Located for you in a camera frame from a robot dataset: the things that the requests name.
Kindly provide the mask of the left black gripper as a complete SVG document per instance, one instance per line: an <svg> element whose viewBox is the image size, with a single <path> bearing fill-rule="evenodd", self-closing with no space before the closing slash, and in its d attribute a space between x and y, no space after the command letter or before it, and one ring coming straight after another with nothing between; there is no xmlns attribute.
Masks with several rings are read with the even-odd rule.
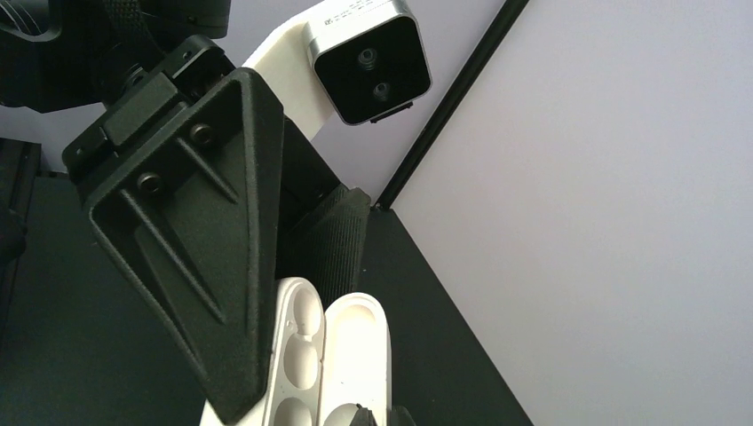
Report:
<svg viewBox="0 0 753 426"><path fill-rule="evenodd" d="M240 421L267 387L278 240L341 182L262 76L202 35L62 157L99 245L220 421Z"/></svg>

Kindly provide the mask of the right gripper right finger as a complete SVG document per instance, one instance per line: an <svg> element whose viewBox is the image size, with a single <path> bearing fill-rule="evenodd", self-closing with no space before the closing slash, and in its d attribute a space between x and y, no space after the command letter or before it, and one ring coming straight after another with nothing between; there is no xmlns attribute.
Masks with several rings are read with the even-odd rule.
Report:
<svg viewBox="0 0 753 426"><path fill-rule="evenodd" d="M404 406L393 406L390 410L390 426L416 426L416 423Z"/></svg>

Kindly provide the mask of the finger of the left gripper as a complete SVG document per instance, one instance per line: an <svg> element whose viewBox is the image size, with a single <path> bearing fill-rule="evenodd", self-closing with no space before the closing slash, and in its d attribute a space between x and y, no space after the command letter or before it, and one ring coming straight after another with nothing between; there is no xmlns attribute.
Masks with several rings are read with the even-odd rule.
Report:
<svg viewBox="0 0 753 426"><path fill-rule="evenodd" d="M304 278L322 305L352 293L361 275L370 197L339 185L278 240L276 276Z"/></svg>

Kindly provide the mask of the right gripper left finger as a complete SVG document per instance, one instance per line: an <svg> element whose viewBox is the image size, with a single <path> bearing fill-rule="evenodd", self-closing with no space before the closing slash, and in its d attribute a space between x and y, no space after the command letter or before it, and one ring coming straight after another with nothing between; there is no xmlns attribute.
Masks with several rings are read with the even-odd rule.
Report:
<svg viewBox="0 0 753 426"><path fill-rule="evenodd" d="M352 426L377 426L376 417L368 408L357 405L357 410L352 418Z"/></svg>

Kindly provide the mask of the white oval case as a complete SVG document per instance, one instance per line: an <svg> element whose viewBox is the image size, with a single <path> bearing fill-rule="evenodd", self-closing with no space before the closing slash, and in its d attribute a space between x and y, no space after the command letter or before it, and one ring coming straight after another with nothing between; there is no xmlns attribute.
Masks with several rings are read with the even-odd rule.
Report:
<svg viewBox="0 0 753 426"><path fill-rule="evenodd" d="M324 307L304 278L237 286L197 343L203 425L352 425L357 405L390 425L390 329L371 295Z"/></svg>

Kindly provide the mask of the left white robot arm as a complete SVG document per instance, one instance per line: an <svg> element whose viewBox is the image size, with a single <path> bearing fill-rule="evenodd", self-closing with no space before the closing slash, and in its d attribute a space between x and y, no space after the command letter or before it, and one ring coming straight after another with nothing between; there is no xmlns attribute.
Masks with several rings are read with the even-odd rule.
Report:
<svg viewBox="0 0 753 426"><path fill-rule="evenodd" d="M183 353L218 419L266 394L277 281L345 194L270 75L217 45L227 1L4 1L1 101L106 112L64 151L97 243Z"/></svg>

